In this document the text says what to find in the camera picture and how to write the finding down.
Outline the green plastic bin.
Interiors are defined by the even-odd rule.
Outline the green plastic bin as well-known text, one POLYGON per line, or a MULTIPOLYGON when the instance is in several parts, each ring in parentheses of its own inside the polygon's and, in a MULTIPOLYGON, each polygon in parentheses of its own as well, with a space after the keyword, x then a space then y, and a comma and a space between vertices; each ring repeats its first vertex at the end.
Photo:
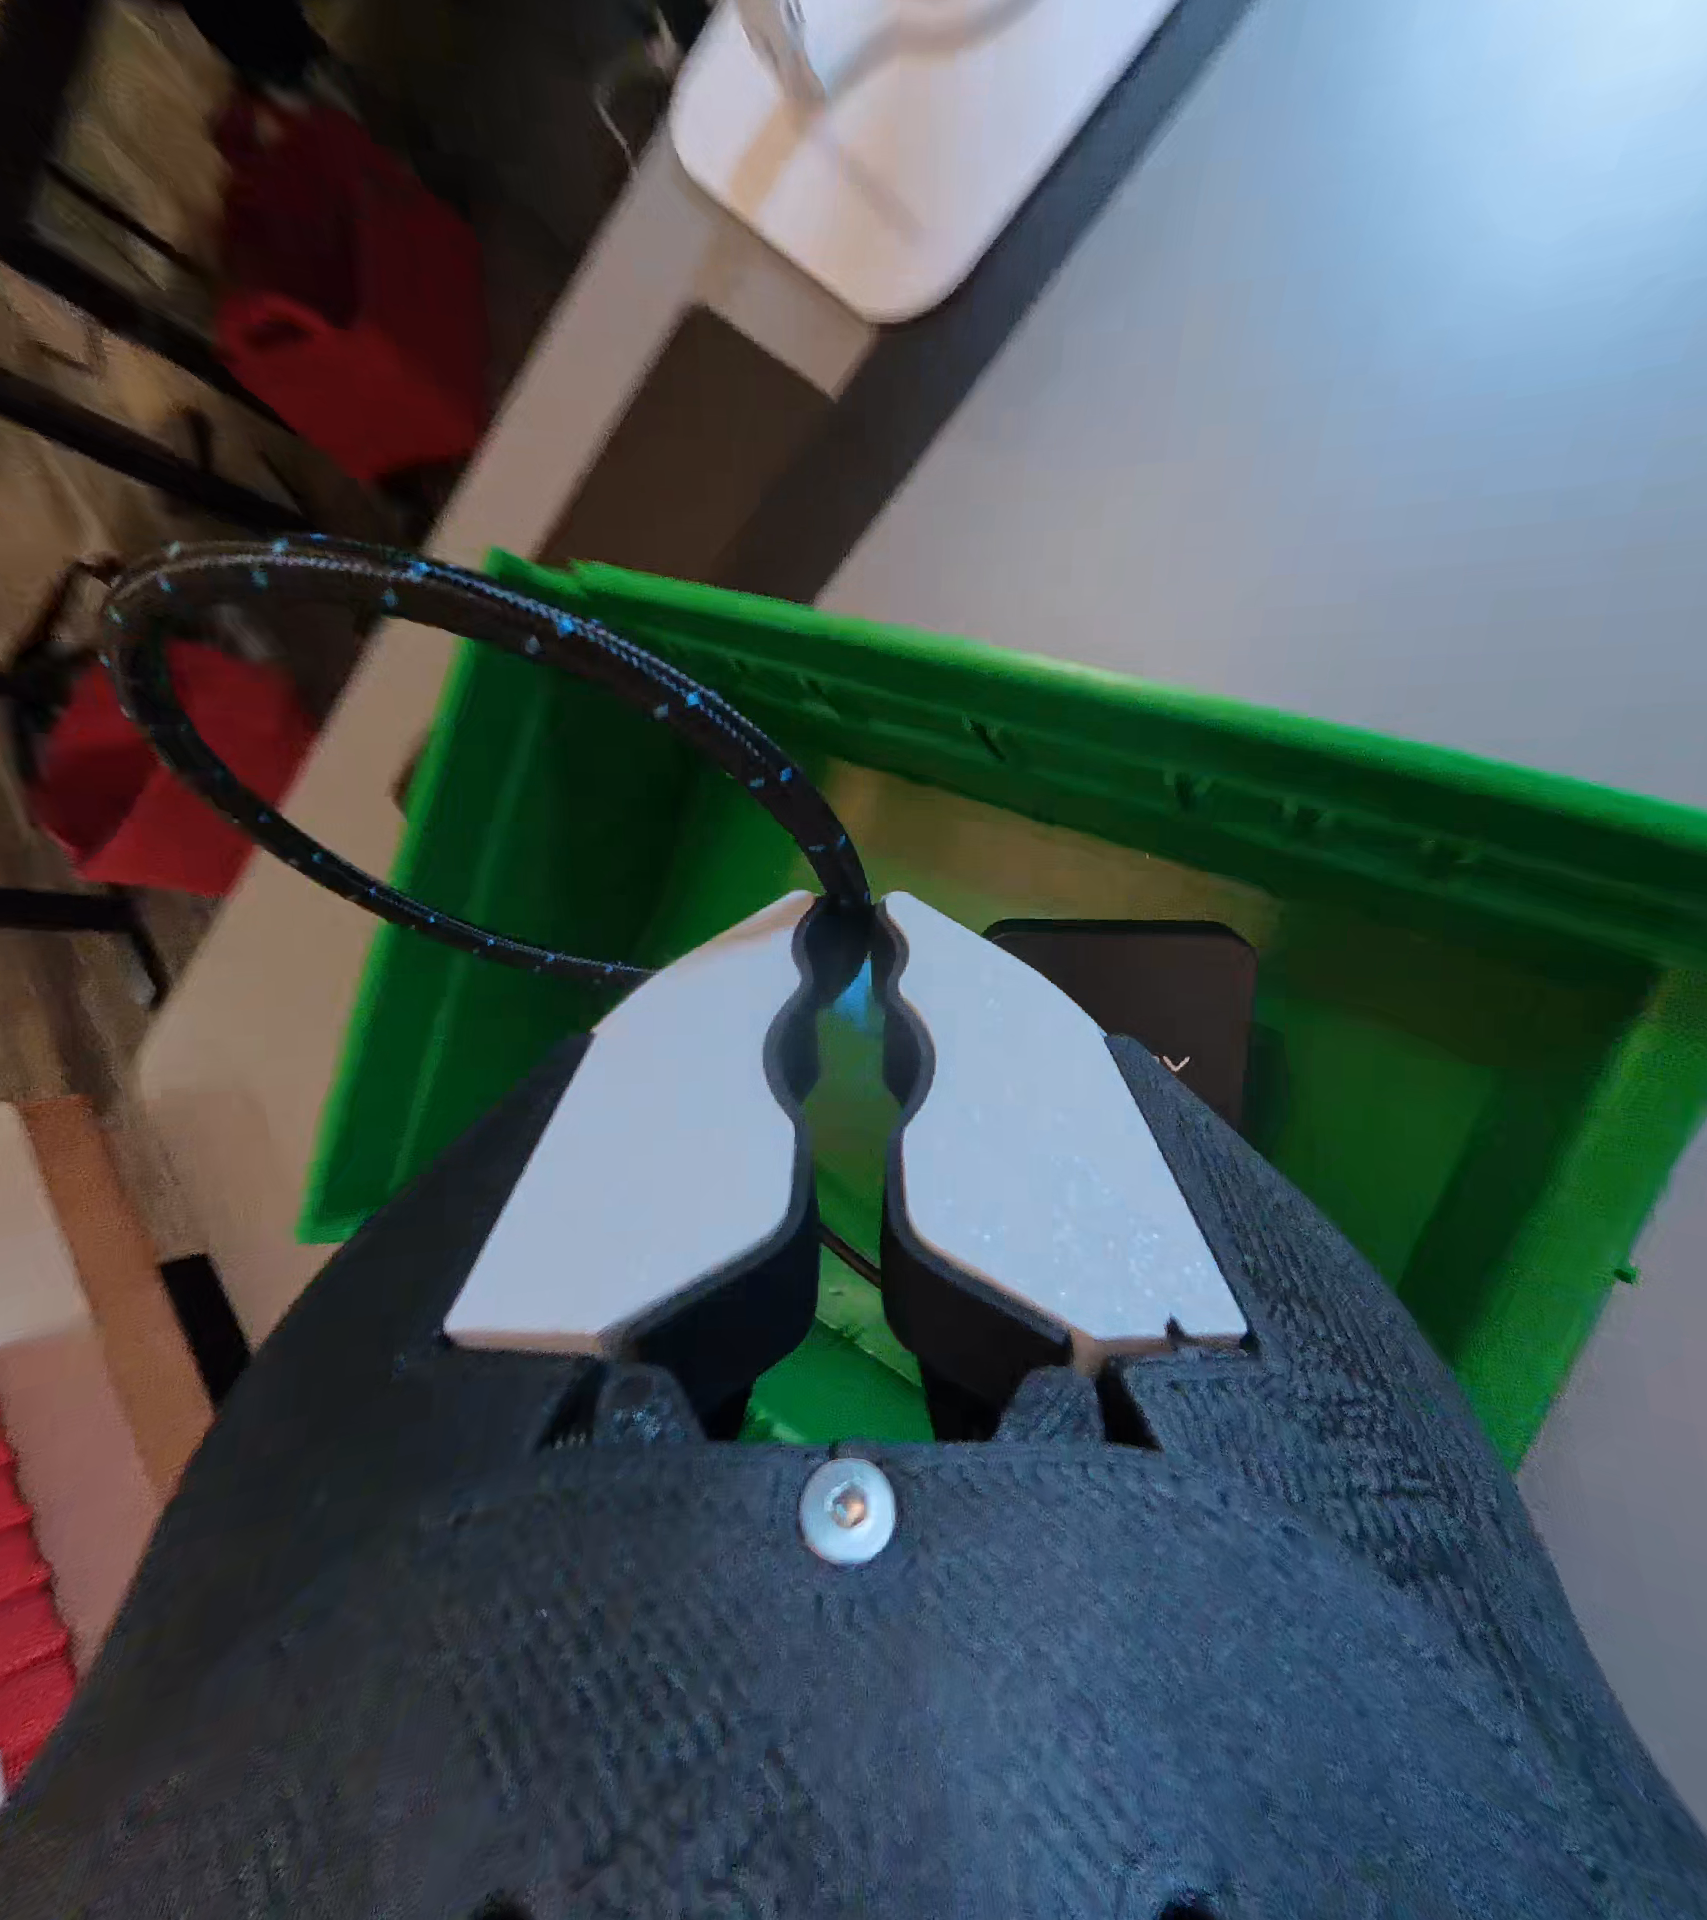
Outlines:
MULTIPOLYGON (((1707 1114, 1707 812, 598 562, 488 570, 774 737, 876 894, 1226 925, 1250 1144, 1413 1310, 1515 1468, 1707 1114)), ((460 645, 390 880, 662 966, 814 880, 674 735, 460 645)), ((296 1237, 344 1243, 610 997, 376 932, 296 1237)))

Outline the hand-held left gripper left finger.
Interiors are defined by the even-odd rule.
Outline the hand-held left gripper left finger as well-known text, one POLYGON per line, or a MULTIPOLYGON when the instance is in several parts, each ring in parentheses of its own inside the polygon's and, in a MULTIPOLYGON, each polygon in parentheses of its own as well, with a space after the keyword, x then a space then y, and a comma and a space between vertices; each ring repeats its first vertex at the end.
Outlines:
POLYGON ((596 1024, 446 1314, 454 1345, 610 1358, 704 1295, 768 1290, 812 1198, 816 922, 788 892, 596 1024))

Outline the wooden table board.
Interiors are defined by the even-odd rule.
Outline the wooden table board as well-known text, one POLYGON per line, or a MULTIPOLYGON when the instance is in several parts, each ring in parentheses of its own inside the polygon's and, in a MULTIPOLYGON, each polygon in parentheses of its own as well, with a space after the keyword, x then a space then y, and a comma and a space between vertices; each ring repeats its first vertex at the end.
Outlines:
POLYGON ((0 1362, 60 1347, 102 1370, 160 1505, 250 1362, 216 1265, 158 1254, 96 1109, 0 1102, 0 1362))

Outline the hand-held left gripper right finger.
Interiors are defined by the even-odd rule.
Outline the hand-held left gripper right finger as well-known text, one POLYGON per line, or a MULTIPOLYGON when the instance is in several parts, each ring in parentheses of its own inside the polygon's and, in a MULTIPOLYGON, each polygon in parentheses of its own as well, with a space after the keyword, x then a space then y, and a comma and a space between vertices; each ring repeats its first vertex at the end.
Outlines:
POLYGON ((1106 1032, 984 934, 896 891, 874 989, 902 1086, 884 1304, 928 1367, 1102 1367, 1250 1335, 1106 1032))

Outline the red plastic container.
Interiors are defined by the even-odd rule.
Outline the red plastic container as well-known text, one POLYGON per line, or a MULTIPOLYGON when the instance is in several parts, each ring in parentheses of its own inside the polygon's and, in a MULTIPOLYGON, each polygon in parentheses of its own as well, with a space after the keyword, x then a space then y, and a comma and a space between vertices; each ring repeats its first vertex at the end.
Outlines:
MULTIPOLYGON (((168 654, 194 728, 268 805, 280 805, 316 727, 290 673, 208 642, 168 654)), ((224 899, 250 839, 182 784, 126 718, 104 664, 92 662, 46 735, 28 780, 36 824, 92 884, 224 899)))
POLYGON ((474 228, 342 109, 242 95, 214 139, 226 371, 360 483, 464 462, 488 422, 474 228))

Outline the black adapter hub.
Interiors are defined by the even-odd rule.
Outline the black adapter hub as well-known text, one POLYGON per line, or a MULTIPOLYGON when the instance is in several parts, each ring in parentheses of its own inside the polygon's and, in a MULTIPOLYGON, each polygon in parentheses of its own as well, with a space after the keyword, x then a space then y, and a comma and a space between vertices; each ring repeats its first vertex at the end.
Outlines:
POLYGON ((1248 1101, 1258 953, 1220 922, 1002 921, 986 941, 1112 1037, 1150 1048, 1236 1132, 1248 1101))

